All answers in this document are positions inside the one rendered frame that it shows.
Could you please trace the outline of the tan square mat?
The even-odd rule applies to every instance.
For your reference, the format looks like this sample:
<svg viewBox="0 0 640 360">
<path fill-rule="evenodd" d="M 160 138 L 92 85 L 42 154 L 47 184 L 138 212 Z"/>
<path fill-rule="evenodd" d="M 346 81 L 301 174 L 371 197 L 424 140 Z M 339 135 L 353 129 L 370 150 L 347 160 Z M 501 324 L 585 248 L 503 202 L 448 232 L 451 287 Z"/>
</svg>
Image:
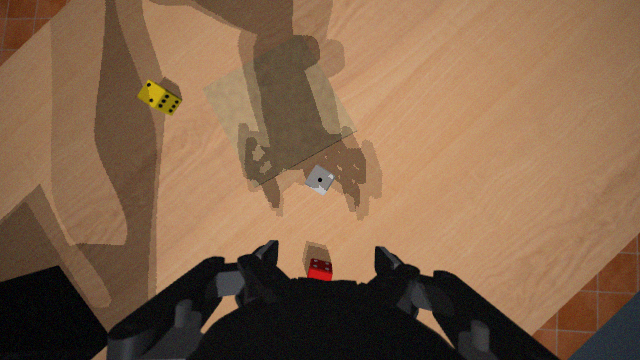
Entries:
<svg viewBox="0 0 640 360">
<path fill-rule="evenodd" d="M 254 188 L 357 131 L 301 33 L 202 90 Z"/>
</svg>

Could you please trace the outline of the red die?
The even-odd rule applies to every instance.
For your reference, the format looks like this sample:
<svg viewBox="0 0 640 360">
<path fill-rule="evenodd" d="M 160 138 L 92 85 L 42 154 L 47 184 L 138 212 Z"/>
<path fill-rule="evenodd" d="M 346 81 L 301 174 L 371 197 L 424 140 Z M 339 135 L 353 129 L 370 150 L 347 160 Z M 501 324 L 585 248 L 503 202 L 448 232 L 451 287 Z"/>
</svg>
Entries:
<svg viewBox="0 0 640 360">
<path fill-rule="evenodd" d="M 333 272 L 331 262 L 314 258 L 311 259 L 307 277 L 331 281 L 332 275 Z"/>
</svg>

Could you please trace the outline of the white die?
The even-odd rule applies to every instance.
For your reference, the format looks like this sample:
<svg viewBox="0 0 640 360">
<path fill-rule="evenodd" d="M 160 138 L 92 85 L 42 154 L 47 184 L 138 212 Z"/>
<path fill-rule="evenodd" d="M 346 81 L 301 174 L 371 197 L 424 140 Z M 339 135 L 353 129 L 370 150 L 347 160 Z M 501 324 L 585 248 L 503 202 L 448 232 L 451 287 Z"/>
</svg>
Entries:
<svg viewBox="0 0 640 360">
<path fill-rule="evenodd" d="M 305 181 L 305 185 L 312 188 L 322 196 L 326 194 L 335 179 L 335 175 L 319 165 L 315 165 Z"/>
</svg>

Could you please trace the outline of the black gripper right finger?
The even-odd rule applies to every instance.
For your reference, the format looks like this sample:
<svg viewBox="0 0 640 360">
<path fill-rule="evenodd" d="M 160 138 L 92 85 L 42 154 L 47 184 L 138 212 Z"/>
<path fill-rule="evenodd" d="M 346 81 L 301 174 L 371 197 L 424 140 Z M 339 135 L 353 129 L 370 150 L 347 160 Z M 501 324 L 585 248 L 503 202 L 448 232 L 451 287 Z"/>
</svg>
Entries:
<svg viewBox="0 0 640 360">
<path fill-rule="evenodd" d="M 456 275 L 433 277 L 405 264 L 384 246 L 375 247 L 376 276 L 349 291 L 360 298 L 399 307 L 414 318 L 419 308 L 432 315 L 466 360 L 560 360 Z"/>
</svg>

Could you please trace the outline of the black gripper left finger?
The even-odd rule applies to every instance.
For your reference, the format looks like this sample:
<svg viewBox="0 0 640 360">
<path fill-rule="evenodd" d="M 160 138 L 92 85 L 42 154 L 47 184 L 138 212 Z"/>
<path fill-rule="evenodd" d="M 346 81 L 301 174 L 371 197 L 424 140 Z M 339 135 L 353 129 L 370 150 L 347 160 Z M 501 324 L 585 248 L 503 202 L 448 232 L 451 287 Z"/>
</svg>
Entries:
<svg viewBox="0 0 640 360">
<path fill-rule="evenodd" d="M 224 296 L 235 295 L 238 308 L 259 296 L 266 304 L 309 296 L 276 266 L 278 248 L 278 240 L 269 240 L 234 263 L 204 259 L 111 328 L 106 360 L 186 360 Z"/>
</svg>

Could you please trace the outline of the yellow die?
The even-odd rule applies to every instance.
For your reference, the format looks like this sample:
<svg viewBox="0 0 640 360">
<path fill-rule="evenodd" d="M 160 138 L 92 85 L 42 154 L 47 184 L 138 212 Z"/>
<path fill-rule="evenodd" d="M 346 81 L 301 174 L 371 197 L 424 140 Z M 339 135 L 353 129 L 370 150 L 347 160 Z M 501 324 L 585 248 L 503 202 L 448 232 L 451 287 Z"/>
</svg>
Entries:
<svg viewBox="0 0 640 360">
<path fill-rule="evenodd" d="M 173 115 L 182 101 L 178 96 L 151 79 L 146 82 L 137 97 L 151 107 L 170 116 Z"/>
</svg>

